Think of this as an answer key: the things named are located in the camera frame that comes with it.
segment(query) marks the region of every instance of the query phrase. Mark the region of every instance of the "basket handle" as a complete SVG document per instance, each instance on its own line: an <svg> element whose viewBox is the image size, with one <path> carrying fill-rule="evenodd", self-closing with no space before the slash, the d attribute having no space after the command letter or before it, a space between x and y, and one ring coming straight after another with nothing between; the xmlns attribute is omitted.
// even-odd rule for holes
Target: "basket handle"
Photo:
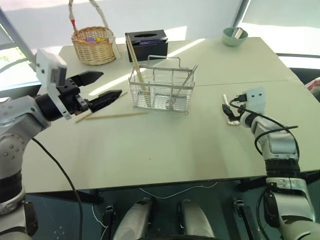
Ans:
<svg viewBox="0 0 320 240"><path fill-rule="evenodd" d="M72 4L73 4L74 0L69 0L69 4L68 4L68 8L69 8L69 19L72 23L72 26L73 26L73 30L74 31L77 31L77 28L76 28L76 20L75 20L75 16L74 16L74 13L73 13L73 9L72 9ZM101 19L102 19L102 22L108 32L109 30L109 25L106 21L106 18L104 16L104 13L102 12L100 6L96 3L95 0L89 0L89 2L91 3L92 6L94 6L94 8L96 9L97 13L100 15Z"/></svg>
<svg viewBox="0 0 320 240"><path fill-rule="evenodd" d="M68 8L69 8L69 19L72 23L73 26L73 30L76 32L77 31L77 27L76 27L76 20L75 20L75 16L72 10L72 4L73 4L74 0L69 0L69 4L68 4ZM109 40L109 43L112 44L112 50L114 52L114 55L116 57L116 59L120 59L121 55L119 53L119 50L117 48L116 45L116 38L114 36L114 34L110 31L109 29L109 25L107 23L107 20L105 18L104 13L102 12L100 6L96 3L95 0L89 0L89 2L91 3L92 6L94 6L94 8L96 9L97 13L100 15L102 22L104 24L105 27L105 31L106 31L106 36Z"/></svg>

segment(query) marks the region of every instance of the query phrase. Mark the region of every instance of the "chopstick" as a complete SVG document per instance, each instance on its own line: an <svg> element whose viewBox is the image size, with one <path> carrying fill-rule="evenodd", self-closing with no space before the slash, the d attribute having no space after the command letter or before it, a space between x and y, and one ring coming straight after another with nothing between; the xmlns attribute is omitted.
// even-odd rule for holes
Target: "chopstick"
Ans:
<svg viewBox="0 0 320 240"><path fill-rule="evenodd" d="M140 83L145 83L144 77L142 76L141 71L140 71L140 66L139 66L139 63L137 60L137 56L136 56L134 47L132 45L130 37L127 34L125 34L125 40L126 40L126 44L128 46L129 53L131 55L132 63L133 63L134 69L136 71L136 75L138 77L138 80ZM150 105L151 105L150 92L148 91L146 86L141 86L141 88L143 91L144 100L146 102L146 105L148 107L150 107Z"/></svg>
<svg viewBox="0 0 320 240"><path fill-rule="evenodd" d="M120 99L120 98L122 98L122 97L123 97L124 95L126 95L127 93L128 93L127 91L124 92L124 93L122 93L122 94L117 98L117 100ZM87 117L91 116L92 114L94 114L94 113L96 113L96 112L98 112L98 111L88 113L87 115L85 115L85 116L77 119L77 120L75 121L75 123L76 123L76 124L77 124L77 123L80 123L82 120L86 119Z"/></svg>
<svg viewBox="0 0 320 240"><path fill-rule="evenodd" d="M123 117L131 117L131 116L144 115L144 114L148 114L148 112L135 112L135 113L104 115L104 116L91 116L91 117L87 117L85 120L123 118Z"/></svg>

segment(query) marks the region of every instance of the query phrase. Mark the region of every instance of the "black cable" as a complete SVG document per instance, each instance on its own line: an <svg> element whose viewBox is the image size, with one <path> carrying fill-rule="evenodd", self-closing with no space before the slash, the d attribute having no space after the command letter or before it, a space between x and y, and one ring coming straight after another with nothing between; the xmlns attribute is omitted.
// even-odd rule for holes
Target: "black cable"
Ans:
<svg viewBox="0 0 320 240"><path fill-rule="evenodd" d="M258 222L258 226L261 230L262 235L264 236L265 240L270 240L270 238L268 237L264 227L262 226L261 223L261 219L260 219L260 204L262 201L262 198L264 197L265 193L268 191L268 189L266 188L259 196L258 201L256 202L256 207L255 207L255 213L256 213L256 221Z"/></svg>
<svg viewBox="0 0 320 240"><path fill-rule="evenodd" d="M259 116L259 117L261 117L261 118L267 119L267 120L273 122L274 124L277 124L278 126L280 126L280 127L281 127L283 130L285 130L287 133L291 134L291 136L293 137L294 142L295 142L296 153L297 153L297 155L298 155L298 158L300 157L300 149L299 149L298 142L297 142L295 136L290 132L290 130L289 130L289 129L285 129L286 126L282 125L280 122L278 122L278 121L276 121L276 120L274 120L274 119L272 119L272 118L270 118L270 117L267 117L267 116L265 116L265 115L262 115L262 114L260 114L260 113L255 112L255 111L251 111L251 110L246 109L246 108L244 108L244 107L234 105L233 103L236 102L236 101L237 101L236 98L233 99L233 100L231 100L230 103L229 103L230 106L232 106L232 107L234 107L234 108L236 108L236 109L240 109L240 110L246 111L246 112L251 113L251 114L253 114L253 115Z"/></svg>
<svg viewBox="0 0 320 240"><path fill-rule="evenodd" d="M266 132L261 133L260 135L258 135L254 139L255 149L262 155L262 151L258 148L258 140L261 137L263 137L264 135L267 135L267 134L275 133L275 132L285 131L285 130L289 130L289 129L296 129L297 127L298 126L287 126L287 127L277 128L277 129L274 129L274 130L270 130L270 131L266 131Z"/></svg>
<svg viewBox="0 0 320 240"><path fill-rule="evenodd" d="M65 176L65 178L68 180L71 188L72 188L72 191L75 195L75 198L79 204L79 211L80 211L80 221L79 221L79 240L82 240L82 228L83 228L83 220L84 220L84 211L83 211L83 208L82 208L82 203L81 203L81 199L77 193L77 190L74 186L74 184L72 183L70 177L68 176L68 174L66 173L66 171L63 169L63 167L61 166L61 164L58 162L57 159L55 159L54 156L52 156L52 154L45 148L45 146L43 146L37 139L35 138L32 138L32 140L39 145L40 148L42 148L42 150L48 154L48 156L57 164L57 166L59 167L59 169L61 170L61 172L63 173L63 175Z"/></svg>

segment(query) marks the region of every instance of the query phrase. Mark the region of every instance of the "black tissue box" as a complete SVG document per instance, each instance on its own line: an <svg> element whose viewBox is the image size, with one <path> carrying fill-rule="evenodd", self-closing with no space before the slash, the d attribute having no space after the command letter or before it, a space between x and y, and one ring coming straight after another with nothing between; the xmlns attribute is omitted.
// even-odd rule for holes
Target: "black tissue box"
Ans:
<svg viewBox="0 0 320 240"><path fill-rule="evenodd" d="M126 32L125 35L130 37L138 61L147 60L149 55L167 56L168 54L168 37L163 30ZM129 60L132 62L128 45L126 48Z"/></svg>

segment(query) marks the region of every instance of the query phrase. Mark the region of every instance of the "table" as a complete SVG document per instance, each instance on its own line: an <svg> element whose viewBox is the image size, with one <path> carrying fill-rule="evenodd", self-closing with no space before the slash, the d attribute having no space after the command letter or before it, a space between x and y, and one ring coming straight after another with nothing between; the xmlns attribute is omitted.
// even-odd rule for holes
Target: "table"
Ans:
<svg viewBox="0 0 320 240"><path fill-rule="evenodd" d="M169 52L192 42L170 42ZM83 87L83 97L95 97L93 90L130 72L125 46L119 48L123 58L102 66L81 64L72 46L62 49L68 76L87 70L105 73ZM36 137L60 161L77 189L265 175L250 130L227 125L221 109L223 93L231 99L254 87L266 89L268 116L284 125L299 125L292 132L300 146L301 170L320 169L316 157L320 155L320 105L260 38L248 38L240 48L206 39L178 56L186 65L199 64L188 115L152 110L145 115L75 123L81 117L77 116L53 122ZM129 91L128 82L112 89ZM145 110L132 108L129 92L94 115L136 112ZM56 165L33 142L26 148L22 174L27 193L70 189Z"/></svg>

